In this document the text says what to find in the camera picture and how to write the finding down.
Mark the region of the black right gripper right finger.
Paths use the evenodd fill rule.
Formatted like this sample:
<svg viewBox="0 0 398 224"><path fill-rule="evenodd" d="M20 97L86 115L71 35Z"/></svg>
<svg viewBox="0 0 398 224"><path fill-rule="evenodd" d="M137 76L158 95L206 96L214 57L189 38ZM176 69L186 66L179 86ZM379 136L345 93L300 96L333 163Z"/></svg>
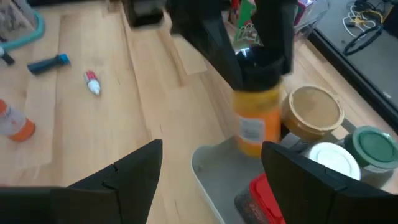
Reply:
<svg viewBox="0 0 398 224"><path fill-rule="evenodd" d="M398 195L273 143L261 161L286 224L398 224Z"/></svg>

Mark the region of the dark tube with blue cap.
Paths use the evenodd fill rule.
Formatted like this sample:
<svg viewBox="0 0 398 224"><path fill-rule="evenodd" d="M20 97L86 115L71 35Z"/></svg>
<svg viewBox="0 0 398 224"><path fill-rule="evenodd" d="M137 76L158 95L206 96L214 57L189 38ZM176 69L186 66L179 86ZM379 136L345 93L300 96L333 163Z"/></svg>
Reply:
<svg viewBox="0 0 398 224"><path fill-rule="evenodd" d="M39 62L30 63L27 65L27 69L33 75L39 75L55 67L68 65L68 64L70 64L70 60L67 54L58 54L53 58L48 58L45 60L41 60Z"/></svg>

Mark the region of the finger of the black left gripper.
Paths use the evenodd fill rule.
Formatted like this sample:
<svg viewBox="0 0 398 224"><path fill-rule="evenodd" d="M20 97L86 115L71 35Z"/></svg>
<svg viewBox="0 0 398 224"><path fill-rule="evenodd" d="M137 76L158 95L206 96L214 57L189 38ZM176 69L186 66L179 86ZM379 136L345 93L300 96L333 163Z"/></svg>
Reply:
<svg viewBox="0 0 398 224"><path fill-rule="evenodd" d="M251 19L262 42L266 62L279 62L281 74L292 70L297 0L254 0Z"/></svg>
<svg viewBox="0 0 398 224"><path fill-rule="evenodd" d="M241 69L222 12L230 0L169 0L170 30L190 43L233 89L243 87Z"/></svg>

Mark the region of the green-lidded spice jar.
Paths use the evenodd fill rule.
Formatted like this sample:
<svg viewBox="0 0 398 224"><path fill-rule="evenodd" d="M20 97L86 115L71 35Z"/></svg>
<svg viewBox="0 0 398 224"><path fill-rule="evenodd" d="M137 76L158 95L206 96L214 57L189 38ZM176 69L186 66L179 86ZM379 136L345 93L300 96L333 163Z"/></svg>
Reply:
<svg viewBox="0 0 398 224"><path fill-rule="evenodd" d="M398 168L398 142L380 129L359 127L340 143L355 158L361 180L369 185L383 187Z"/></svg>

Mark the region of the green Apple Jacks cereal box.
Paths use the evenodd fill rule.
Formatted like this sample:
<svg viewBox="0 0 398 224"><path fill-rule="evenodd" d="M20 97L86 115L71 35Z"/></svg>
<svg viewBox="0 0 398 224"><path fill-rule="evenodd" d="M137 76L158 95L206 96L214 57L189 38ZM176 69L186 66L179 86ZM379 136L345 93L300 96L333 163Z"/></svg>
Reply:
<svg viewBox="0 0 398 224"><path fill-rule="evenodd" d="M257 30L251 20L255 11L256 3L254 0L241 0L236 23L236 33L233 40L235 49L246 48L252 45L262 45Z"/></svg>

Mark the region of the peanut butter jar black lid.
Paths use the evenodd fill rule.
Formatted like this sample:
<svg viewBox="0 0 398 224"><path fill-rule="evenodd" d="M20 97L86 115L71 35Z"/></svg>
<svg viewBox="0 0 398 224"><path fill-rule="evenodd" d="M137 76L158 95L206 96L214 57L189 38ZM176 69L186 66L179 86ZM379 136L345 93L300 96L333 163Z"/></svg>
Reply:
<svg viewBox="0 0 398 224"><path fill-rule="evenodd" d="M280 141L282 60L241 65L243 85L233 90L236 140L245 155L260 157L264 141Z"/></svg>

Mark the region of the tan-lidded jar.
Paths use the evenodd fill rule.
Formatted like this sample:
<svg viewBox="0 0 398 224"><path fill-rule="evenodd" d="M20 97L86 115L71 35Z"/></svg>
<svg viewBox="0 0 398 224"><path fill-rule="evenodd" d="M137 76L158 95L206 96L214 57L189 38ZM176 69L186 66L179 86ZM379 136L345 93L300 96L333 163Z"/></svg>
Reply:
<svg viewBox="0 0 398 224"><path fill-rule="evenodd" d="M282 101L282 124L304 142L316 142L346 121L339 98L315 85L293 89Z"/></svg>

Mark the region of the white-lidded spice jar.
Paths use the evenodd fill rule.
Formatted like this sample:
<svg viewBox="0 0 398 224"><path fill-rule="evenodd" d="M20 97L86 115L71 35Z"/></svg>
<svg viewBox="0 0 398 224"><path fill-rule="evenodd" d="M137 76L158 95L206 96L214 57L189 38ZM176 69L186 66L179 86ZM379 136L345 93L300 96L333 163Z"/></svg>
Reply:
<svg viewBox="0 0 398 224"><path fill-rule="evenodd" d="M361 180L361 169L355 158L341 146L321 142L307 149L303 155L329 169L356 180Z"/></svg>

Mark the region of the small red dropper bottle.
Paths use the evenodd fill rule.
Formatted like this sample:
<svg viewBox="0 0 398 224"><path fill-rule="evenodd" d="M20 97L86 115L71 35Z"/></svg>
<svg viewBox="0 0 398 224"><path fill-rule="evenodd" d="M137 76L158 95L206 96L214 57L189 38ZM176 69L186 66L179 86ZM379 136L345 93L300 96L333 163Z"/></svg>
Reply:
<svg viewBox="0 0 398 224"><path fill-rule="evenodd" d="M101 85L95 74L95 72L88 70L83 74L86 85L94 95L99 96L101 94Z"/></svg>

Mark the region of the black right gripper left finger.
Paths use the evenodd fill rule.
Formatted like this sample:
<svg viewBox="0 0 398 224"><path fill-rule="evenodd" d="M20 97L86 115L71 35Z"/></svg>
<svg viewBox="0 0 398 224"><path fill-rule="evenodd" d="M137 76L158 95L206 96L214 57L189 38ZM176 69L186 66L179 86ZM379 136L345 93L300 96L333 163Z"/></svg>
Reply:
<svg viewBox="0 0 398 224"><path fill-rule="evenodd" d="M162 140L68 187L0 187L0 224L146 224Z"/></svg>

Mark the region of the clear plastic bin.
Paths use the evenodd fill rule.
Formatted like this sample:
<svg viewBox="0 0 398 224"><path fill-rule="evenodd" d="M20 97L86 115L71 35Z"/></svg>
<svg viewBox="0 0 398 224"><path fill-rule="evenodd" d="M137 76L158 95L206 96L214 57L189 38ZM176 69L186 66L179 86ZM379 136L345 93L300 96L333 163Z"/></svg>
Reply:
<svg viewBox="0 0 398 224"><path fill-rule="evenodd" d="M231 41L233 44L234 35L236 33L236 23L238 20L238 11L241 0L226 0L226 2L230 3L230 6L227 10L223 11L221 15L223 17L226 30L229 36L231 37ZM300 46L305 43L308 36L314 30L316 24L320 21L320 19L326 14L327 10L329 10L330 8L329 0L308 0L307 4L308 6L299 24L296 26L294 25L295 51L298 51Z"/></svg>

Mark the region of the red-lidded paprika tin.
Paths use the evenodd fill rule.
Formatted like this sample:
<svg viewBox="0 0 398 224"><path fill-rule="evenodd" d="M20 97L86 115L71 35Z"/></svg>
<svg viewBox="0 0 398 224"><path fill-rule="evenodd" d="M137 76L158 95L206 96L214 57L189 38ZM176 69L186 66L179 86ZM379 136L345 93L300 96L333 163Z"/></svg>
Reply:
<svg viewBox="0 0 398 224"><path fill-rule="evenodd" d="M286 224L265 173L235 196L234 206L244 224Z"/></svg>

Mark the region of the pink cereal box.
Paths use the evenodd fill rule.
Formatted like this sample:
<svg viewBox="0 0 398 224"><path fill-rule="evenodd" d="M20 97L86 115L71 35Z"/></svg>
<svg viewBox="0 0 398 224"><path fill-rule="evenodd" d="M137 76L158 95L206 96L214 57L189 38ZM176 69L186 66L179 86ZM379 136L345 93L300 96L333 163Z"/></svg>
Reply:
<svg viewBox="0 0 398 224"><path fill-rule="evenodd" d="M297 2L297 8L295 11L295 18L294 18L294 25L298 25L302 16L304 15L304 12L306 11L306 8L308 6L307 4L308 0L298 0Z"/></svg>

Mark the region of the grey plastic bin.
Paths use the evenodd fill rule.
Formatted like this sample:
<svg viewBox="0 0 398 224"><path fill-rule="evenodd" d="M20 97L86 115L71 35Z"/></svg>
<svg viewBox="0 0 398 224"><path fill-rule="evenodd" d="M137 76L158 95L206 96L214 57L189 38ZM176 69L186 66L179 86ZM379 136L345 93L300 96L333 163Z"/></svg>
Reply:
<svg viewBox="0 0 398 224"><path fill-rule="evenodd" d="M261 157L253 159L239 151L234 139L198 148L191 166L205 197L221 224L244 224L234 198L250 181L265 173Z"/></svg>

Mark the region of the red squeeze bottle white cap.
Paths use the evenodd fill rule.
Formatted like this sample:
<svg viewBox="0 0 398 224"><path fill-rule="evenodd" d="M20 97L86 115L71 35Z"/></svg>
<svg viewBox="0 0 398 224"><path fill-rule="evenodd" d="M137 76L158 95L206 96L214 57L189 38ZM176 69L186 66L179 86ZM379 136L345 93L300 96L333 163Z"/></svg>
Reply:
<svg viewBox="0 0 398 224"><path fill-rule="evenodd" d="M28 140L35 132L35 123L0 99L0 135L12 141Z"/></svg>

